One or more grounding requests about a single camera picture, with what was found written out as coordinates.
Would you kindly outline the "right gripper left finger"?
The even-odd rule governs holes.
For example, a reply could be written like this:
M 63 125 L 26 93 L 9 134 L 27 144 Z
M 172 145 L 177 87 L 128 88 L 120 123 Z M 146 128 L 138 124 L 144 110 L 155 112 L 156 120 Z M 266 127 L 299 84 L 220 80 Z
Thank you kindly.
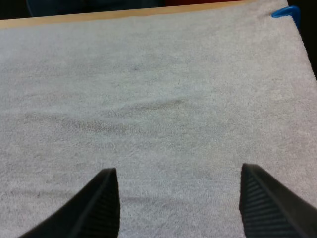
M 120 200 L 115 168 L 103 169 L 22 238 L 116 238 Z

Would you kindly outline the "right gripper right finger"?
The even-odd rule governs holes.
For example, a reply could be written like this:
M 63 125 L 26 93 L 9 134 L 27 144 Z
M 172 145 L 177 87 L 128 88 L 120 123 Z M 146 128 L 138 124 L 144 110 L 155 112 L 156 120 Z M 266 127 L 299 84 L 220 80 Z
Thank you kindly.
M 317 210 L 256 164 L 241 169 L 239 210 L 247 238 L 315 238 Z

